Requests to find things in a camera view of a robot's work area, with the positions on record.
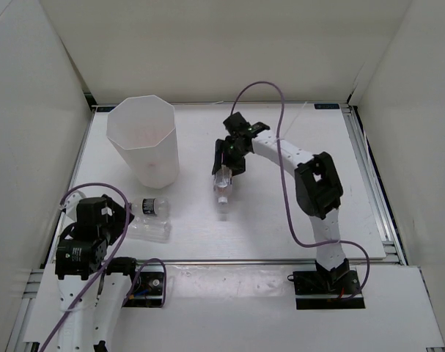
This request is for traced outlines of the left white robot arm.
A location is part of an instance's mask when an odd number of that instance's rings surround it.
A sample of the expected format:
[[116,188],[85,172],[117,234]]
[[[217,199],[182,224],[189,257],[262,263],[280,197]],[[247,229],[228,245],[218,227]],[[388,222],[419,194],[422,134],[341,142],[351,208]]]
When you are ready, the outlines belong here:
[[75,191],[62,207],[72,222],[56,248],[62,316],[52,340],[58,351],[110,351],[125,295],[140,288],[141,275],[136,259],[107,251],[119,247],[134,216],[106,194]]

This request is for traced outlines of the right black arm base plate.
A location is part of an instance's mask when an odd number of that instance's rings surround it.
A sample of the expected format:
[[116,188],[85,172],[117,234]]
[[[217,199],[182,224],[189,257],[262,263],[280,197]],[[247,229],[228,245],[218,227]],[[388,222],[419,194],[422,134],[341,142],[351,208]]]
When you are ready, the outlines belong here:
[[330,285],[317,271],[293,271],[287,280],[294,285],[297,310],[365,309],[356,270],[349,270]]

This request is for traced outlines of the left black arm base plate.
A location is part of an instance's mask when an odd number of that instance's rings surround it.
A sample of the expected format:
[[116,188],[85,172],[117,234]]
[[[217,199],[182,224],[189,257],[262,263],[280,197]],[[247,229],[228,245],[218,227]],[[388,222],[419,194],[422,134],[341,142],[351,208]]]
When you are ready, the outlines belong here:
[[167,270],[162,260],[151,258],[145,261],[136,269],[132,279],[123,307],[161,309],[165,306]]

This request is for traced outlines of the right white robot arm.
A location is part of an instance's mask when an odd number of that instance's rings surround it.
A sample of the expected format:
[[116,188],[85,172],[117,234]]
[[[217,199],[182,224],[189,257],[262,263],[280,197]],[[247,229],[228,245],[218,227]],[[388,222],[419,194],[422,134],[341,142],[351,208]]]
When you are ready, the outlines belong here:
[[232,179],[246,171],[249,153],[262,156],[282,168],[295,181],[295,197],[300,209],[309,217],[317,251],[315,265],[317,286],[333,293],[350,270],[339,234],[339,206],[343,187],[330,154],[312,154],[280,139],[262,122],[250,124],[240,113],[224,121],[228,132],[215,143],[213,189],[219,205],[228,203]]

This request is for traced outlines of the blue white label plastic bottle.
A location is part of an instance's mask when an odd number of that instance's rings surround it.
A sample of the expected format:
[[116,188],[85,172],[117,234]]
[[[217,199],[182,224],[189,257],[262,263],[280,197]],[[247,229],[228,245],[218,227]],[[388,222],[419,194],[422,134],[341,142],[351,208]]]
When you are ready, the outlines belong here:
[[214,174],[213,190],[219,205],[228,203],[232,193],[232,170],[225,165]]

